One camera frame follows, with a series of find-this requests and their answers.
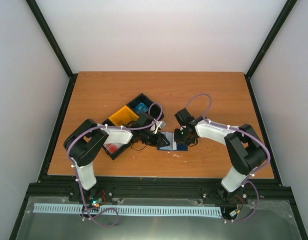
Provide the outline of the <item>blue card holder wallet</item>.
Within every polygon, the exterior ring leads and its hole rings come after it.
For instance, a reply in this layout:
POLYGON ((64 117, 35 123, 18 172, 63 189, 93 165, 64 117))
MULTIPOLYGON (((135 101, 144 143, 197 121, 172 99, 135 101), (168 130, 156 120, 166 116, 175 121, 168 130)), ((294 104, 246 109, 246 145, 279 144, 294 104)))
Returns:
POLYGON ((174 141, 174 133, 173 132, 167 132, 163 131, 162 134, 167 138, 167 140, 170 142, 168 146, 158 147, 157 150, 159 151, 170 151, 170 152, 180 152, 180 151, 188 151, 188 146, 184 143, 176 143, 174 141))

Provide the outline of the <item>black bin with blue cards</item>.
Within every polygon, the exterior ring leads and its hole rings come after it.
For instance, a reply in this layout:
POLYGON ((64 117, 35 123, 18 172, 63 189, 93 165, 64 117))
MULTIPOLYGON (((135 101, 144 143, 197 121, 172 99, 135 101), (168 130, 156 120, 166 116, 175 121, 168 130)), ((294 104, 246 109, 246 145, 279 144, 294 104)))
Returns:
POLYGON ((127 106, 133 110, 136 114, 148 113, 152 117, 156 118, 159 116, 161 109, 158 105, 154 104, 154 102, 145 94, 141 93, 136 98, 131 100, 127 106))

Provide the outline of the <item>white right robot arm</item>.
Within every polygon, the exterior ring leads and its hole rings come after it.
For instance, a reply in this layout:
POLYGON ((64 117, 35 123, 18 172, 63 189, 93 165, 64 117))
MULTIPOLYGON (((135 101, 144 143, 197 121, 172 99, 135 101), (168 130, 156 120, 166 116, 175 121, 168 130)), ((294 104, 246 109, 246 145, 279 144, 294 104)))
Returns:
POLYGON ((180 125, 174 130, 175 142, 195 146, 199 138, 206 138, 226 146, 232 166, 221 184, 229 193, 244 185, 264 163, 270 162, 269 150, 249 124, 231 126, 202 116, 194 118, 185 108, 178 111, 175 118, 180 125))

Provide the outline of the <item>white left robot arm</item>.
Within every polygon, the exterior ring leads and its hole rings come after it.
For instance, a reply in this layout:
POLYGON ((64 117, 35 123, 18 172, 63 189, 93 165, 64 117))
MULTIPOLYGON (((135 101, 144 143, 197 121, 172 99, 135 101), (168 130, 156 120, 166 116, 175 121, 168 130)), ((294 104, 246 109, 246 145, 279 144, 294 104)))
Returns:
POLYGON ((75 169, 76 181, 81 187, 80 195, 89 202, 97 198, 93 161, 104 145, 142 142, 151 147, 167 147, 170 141, 159 132, 163 127, 162 121, 147 113, 121 126, 85 120, 64 142, 67 157, 75 169))

